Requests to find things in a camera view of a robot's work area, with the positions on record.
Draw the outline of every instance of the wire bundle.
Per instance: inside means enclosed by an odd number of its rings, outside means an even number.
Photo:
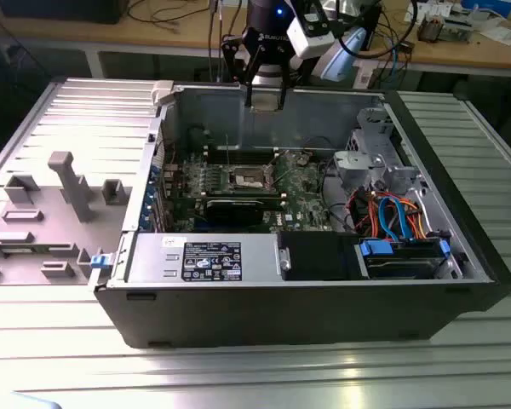
[[[379,22],[378,25],[380,27],[386,28],[388,30],[389,34],[383,32],[381,30],[376,31],[375,34],[379,37],[386,38],[391,44],[393,44],[399,40],[399,35],[392,28],[390,19],[388,18],[388,16],[386,15],[386,12],[384,10],[382,11],[382,17],[384,18],[386,23],[384,24],[384,23]],[[404,63],[398,69],[397,65],[398,65],[399,56],[401,53],[403,53],[403,55],[404,55],[404,58],[403,58]],[[393,49],[392,52],[390,53],[390,55],[388,56],[386,62],[384,63],[384,66],[381,68],[381,71],[371,81],[369,88],[370,89],[380,88],[383,84],[391,83],[393,80],[398,79],[398,78],[399,78],[399,84],[398,84],[397,88],[398,89],[401,88],[401,85],[405,81],[405,77],[406,77],[407,71],[409,69],[409,63],[411,62],[411,58],[412,58],[411,52],[407,52],[404,49]],[[392,62],[392,67],[390,69],[390,72],[385,76],[384,72],[388,68],[388,64],[390,64],[390,62]]]
[[[360,199],[359,190],[356,190],[347,203],[347,210],[352,214],[353,204]],[[368,192],[366,194],[367,216],[363,217],[354,230],[365,237],[375,239],[391,239],[399,241],[393,232],[393,226],[398,223],[404,239],[425,239],[422,225],[422,209],[407,198],[389,192]],[[392,220],[386,220],[386,209],[395,210]]]

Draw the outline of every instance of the power supply label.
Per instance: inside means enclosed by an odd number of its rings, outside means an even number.
[[[241,281],[240,243],[185,243],[184,281]]]

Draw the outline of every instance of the plastic latch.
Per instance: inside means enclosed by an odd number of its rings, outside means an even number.
[[[361,249],[361,255],[363,257],[371,254],[371,249],[369,248],[366,242],[363,242],[361,245],[359,245],[359,248]]]
[[[116,253],[98,254],[91,257],[92,268],[112,268]]]
[[[366,240],[360,245],[362,254],[368,256],[369,254],[375,256],[385,256],[393,254],[393,247],[390,242],[385,240]]]
[[[449,246],[446,240],[440,240],[439,247],[441,247],[441,250],[446,256],[448,256],[451,253],[451,247]]]

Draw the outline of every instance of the metal bracket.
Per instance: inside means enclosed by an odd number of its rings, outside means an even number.
[[[157,81],[152,89],[153,105],[159,107],[174,100],[174,81]]]

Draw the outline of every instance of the wooden table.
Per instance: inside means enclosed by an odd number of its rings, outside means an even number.
[[[152,9],[182,4],[175,0],[152,0]],[[204,0],[193,0],[182,9],[163,12],[162,18],[169,18],[206,7]],[[388,16],[398,32],[405,30],[403,23],[405,0],[384,0]],[[149,10],[145,4],[134,10],[135,15],[148,19]],[[230,25],[234,8],[226,8],[224,31]],[[240,33],[245,24],[245,9],[242,9],[233,33]],[[5,19],[3,24],[25,45],[57,49],[79,49],[85,52],[93,77],[105,77],[99,53],[117,51],[157,55],[206,56],[209,14],[198,13],[178,20],[169,29],[141,23],[124,17],[116,25],[100,25],[84,22]],[[416,34],[410,35],[416,43],[410,71],[455,72],[475,75],[511,77],[511,46],[494,42],[480,34],[474,34],[469,43],[422,43],[416,41]],[[0,44],[14,43],[14,40],[0,28]],[[217,55],[218,34],[215,24],[212,38],[212,53]],[[373,49],[382,49],[375,41]],[[378,60],[358,60],[359,67],[355,86],[364,88],[370,75],[377,68]]]

